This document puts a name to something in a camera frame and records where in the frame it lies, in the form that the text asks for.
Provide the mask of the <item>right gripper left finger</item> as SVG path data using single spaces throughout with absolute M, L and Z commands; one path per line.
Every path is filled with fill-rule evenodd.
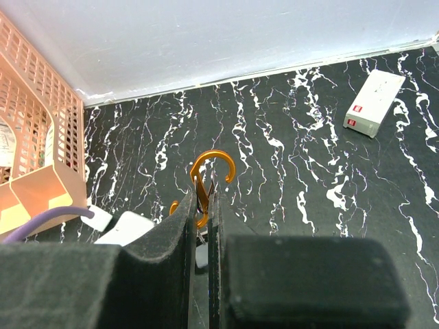
M 2 328 L 186 328 L 197 201 L 131 244 L 1 246 Z

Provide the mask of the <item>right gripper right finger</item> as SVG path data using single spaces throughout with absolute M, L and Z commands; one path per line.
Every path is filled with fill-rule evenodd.
M 404 328 L 410 305 L 387 250 L 334 236 L 263 236 L 209 200 L 211 328 Z

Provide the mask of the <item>silver key with black tag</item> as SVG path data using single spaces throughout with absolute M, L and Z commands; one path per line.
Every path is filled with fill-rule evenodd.
M 197 231 L 197 241 L 195 249 L 195 264 L 198 269 L 204 269 L 209 263 L 208 230 Z

